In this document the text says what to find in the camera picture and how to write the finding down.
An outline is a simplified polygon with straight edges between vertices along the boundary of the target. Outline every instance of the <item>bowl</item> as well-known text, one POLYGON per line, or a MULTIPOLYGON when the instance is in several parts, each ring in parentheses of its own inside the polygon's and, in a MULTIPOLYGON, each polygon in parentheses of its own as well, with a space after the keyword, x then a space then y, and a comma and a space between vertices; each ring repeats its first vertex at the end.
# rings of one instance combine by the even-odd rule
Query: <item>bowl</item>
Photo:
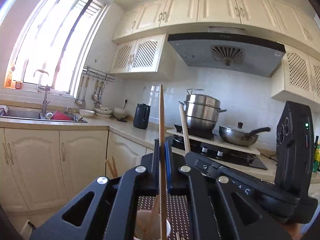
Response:
POLYGON ((108 106, 101 106, 100 109, 103 111, 112 111, 113 110, 112 107, 108 107, 108 106))
POLYGON ((127 117, 127 112, 124 109, 115 107, 112 111, 113 115, 115 118, 119 119, 119 118, 126 118, 127 117))
POLYGON ((92 117, 94 115, 94 111, 87 110, 87 109, 80 109, 79 112, 84 117, 92 117))
POLYGON ((110 118, 111 117, 111 114, 99 114, 99 113, 96 113, 98 117, 102 117, 102 118, 110 118))
POLYGON ((96 108, 95 111, 96 111, 96 113, 99 113, 99 114, 111 114, 112 113, 112 110, 101 110, 99 108, 96 108))

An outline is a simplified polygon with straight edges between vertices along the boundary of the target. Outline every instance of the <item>kitchen sink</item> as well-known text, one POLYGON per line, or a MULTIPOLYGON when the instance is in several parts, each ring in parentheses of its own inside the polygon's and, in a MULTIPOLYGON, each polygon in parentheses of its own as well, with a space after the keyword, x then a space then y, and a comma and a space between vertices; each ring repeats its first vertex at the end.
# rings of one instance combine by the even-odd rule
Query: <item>kitchen sink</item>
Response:
POLYGON ((4 118, 13 118, 13 119, 22 119, 22 120, 37 120, 37 121, 51 121, 51 122, 87 122, 85 120, 80 120, 80 117, 73 113, 68 113, 67 115, 72 118, 72 121, 65 120, 48 120, 44 118, 43 113, 33 112, 33 111, 23 111, 23 110, 12 110, 9 109, 6 114, 4 109, 0 110, 0 117, 4 118))

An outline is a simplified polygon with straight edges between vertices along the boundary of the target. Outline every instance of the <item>metal screw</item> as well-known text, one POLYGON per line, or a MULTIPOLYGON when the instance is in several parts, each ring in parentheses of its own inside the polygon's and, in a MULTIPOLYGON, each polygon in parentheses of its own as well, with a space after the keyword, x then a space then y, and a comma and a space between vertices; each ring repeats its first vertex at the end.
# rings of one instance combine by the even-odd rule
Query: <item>metal screw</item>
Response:
POLYGON ((183 166, 180 167, 180 171, 189 172, 189 171, 191 171, 191 168, 189 166, 187 166, 187 165, 183 165, 183 166))
POLYGON ((220 183, 226 184, 226 183, 229 182, 229 179, 228 179, 228 177, 226 177, 226 176, 220 176, 220 177, 218 178, 218 181, 219 181, 220 183))
POLYGON ((106 184, 106 183, 108 182, 108 178, 106 178, 106 177, 99 177, 99 178, 97 178, 97 182, 98 182, 99 184, 106 184))
POLYGON ((144 173, 147 170, 147 168, 145 166, 137 166, 135 168, 135 171, 138 173, 144 173))

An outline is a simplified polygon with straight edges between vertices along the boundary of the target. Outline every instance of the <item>pan handle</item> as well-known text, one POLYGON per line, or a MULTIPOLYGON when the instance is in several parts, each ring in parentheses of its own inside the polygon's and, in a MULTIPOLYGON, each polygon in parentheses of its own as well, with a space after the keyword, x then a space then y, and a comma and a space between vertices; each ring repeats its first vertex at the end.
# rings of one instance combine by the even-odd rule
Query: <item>pan handle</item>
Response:
POLYGON ((251 132, 249 132, 247 134, 247 136, 252 136, 252 135, 255 135, 257 133, 260 133, 260 132, 270 132, 271 131, 271 128, 270 127, 262 127, 262 128, 258 128, 258 129, 255 129, 255 130, 252 130, 251 132))

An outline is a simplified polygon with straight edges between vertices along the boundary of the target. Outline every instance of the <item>black kettle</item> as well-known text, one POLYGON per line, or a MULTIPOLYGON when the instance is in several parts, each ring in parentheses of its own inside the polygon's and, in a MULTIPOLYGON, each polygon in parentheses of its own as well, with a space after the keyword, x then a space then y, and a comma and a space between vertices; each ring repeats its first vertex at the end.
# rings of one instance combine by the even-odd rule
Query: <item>black kettle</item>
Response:
POLYGON ((133 126, 140 129, 146 129, 149 123, 150 106, 138 104, 134 115, 133 126))

